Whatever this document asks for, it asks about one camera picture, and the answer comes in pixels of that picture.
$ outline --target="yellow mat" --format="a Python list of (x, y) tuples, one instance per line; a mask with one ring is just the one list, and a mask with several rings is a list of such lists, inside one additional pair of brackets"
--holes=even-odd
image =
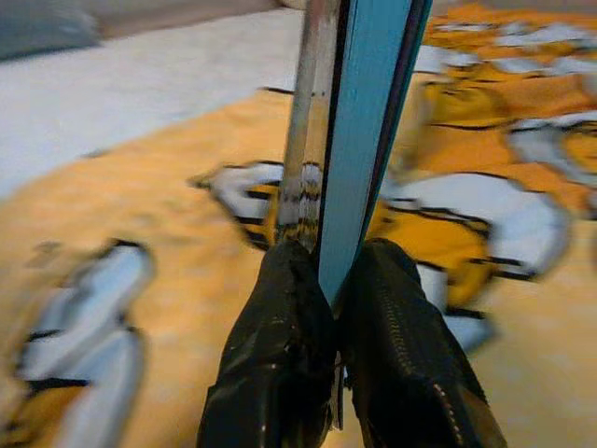
[[(596, 42), (590, 17), (473, 5), (431, 20), (423, 175), (382, 192), (369, 230), (417, 259), (463, 337), (497, 331), (473, 363), (516, 448), (597, 440)], [(0, 446), (194, 446), (271, 242), (290, 104), (259, 91), (2, 204)], [(98, 295), (118, 242), (148, 254), (145, 280)], [(325, 446), (362, 446), (349, 402)]]

